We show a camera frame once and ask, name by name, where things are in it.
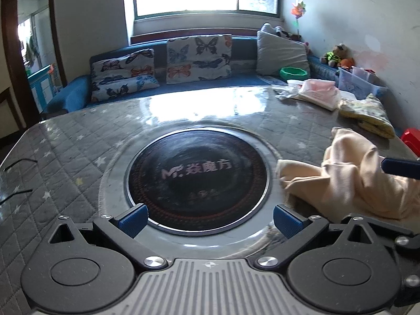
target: quilted mat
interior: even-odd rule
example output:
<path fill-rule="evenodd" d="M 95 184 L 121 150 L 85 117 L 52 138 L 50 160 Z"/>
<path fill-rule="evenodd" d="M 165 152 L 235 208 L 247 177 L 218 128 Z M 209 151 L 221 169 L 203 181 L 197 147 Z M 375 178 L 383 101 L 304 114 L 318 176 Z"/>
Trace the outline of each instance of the quilted mat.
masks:
<path fill-rule="evenodd" d="M 181 120 L 230 122 L 267 139 L 285 159 L 319 165 L 331 128 L 353 128 L 381 154 L 412 158 L 398 139 L 385 140 L 307 102 L 280 102 L 270 87 L 215 88 L 104 104 L 58 116 L 30 128 L 0 167 L 0 314 L 30 308 L 20 273 L 60 214 L 75 223 L 97 216 L 101 178 L 114 154 L 142 131 Z M 12 168 L 5 168 L 19 159 Z"/>

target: green bowl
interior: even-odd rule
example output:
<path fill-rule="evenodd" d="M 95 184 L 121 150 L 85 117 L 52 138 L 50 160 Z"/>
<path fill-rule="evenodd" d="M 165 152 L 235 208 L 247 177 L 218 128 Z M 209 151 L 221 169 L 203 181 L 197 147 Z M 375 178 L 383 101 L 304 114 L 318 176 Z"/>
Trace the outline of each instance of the green bowl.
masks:
<path fill-rule="evenodd" d="M 283 67 L 279 70 L 280 77 L 286 82 L 289 79 L 304 81 L 309 78 L 308 72 L 296 67 Z"/>

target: red plastic container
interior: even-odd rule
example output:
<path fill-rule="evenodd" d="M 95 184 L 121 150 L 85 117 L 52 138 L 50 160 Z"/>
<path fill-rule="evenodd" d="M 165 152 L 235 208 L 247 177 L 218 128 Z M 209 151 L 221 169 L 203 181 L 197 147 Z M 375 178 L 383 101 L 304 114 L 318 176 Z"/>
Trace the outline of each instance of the red plastic container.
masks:
<path fill-rule="evenodd" d="M 408 128 L 401 136 L 402 141 L 420 157 L 420 130 Z"/>

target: yellow patterned cloth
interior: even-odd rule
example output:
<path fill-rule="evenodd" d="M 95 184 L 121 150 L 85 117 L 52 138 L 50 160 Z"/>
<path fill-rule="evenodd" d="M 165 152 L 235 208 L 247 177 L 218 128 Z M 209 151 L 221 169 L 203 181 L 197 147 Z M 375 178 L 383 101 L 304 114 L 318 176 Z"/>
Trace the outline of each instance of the yellow patterned cloth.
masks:
<path fill-rule="evenodd" d="M 395 136 L 384 106 L 371 93 L 360 101 L 343 98 L 339 110 L 342 116 L 357 119 L 358 125 L 371 133 L 386 139 L 393 139 Z"/>

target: beige cloth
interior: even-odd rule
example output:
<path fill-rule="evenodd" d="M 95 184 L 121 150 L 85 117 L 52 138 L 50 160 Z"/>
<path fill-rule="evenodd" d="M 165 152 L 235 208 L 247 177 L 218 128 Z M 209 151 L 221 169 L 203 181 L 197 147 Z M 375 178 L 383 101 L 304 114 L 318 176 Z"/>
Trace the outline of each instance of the beige cloth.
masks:
<path fill-rule="evenodd" d="M 384 173 L 383 157 L 362 135 L 334 128 L 333 137 L 321 167 L 278 161 L 285 191 L 335 223 L 355 212 L 420 232 L 420 181 Z"/>

